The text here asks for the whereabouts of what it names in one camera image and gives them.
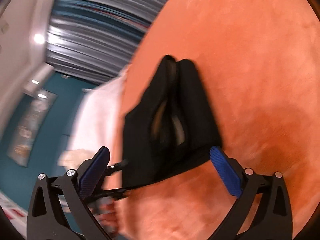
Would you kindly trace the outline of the person's left hand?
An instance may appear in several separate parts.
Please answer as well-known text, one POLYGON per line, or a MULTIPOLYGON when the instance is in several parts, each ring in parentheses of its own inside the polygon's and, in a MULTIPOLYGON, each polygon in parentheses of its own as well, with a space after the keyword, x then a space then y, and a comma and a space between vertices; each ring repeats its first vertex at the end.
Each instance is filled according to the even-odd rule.
POLYGON ((111 200, 106 204, 99 205, 99 215, 97 220, 103 229, 111 236, 112 239, 117 238, 119 232, 119 222, 114 201, 111 200))

